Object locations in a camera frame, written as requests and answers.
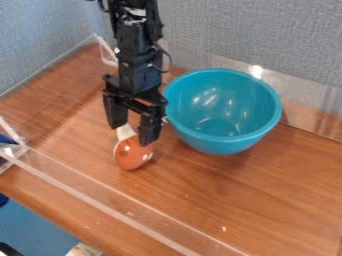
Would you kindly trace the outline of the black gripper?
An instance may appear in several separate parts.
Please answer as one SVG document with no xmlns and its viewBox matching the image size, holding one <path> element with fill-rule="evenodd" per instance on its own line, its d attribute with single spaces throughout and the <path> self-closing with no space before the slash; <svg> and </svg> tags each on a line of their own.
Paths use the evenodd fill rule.
<svg viewBox="0 0 342 256">
<path fill-rule="evenodd" d="M 162 85 L 165 50 L 152 47 L 146 53 L 117 54 L 120 75 L 106 74 L 104 104 L 110 127 L 128 124 L 129 112 L 141 115 L 140 143 L 144 147 L 158 140 L 168 100 L 160 92 Z"/>
</svg>

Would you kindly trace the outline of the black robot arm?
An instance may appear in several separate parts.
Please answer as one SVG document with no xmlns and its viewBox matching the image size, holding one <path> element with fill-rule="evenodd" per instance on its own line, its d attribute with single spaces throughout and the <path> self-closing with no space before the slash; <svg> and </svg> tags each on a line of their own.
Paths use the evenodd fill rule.
<svg viewBox="0 0 342 256">
<path fill-rule="evenodd" d="M 117 39 L 120 74 L 106 74 L 104 103 L 109 124 L 120 130 L 129 123 L 129 111 L 141 115 L 140 144 L 149 146 L 161 135 L 168 99 L 160 92 L 164 56 L 169 55 L 160 40 L 164 23 L 158 0 L 98 0 L 110 15 Z"/>
</svg>

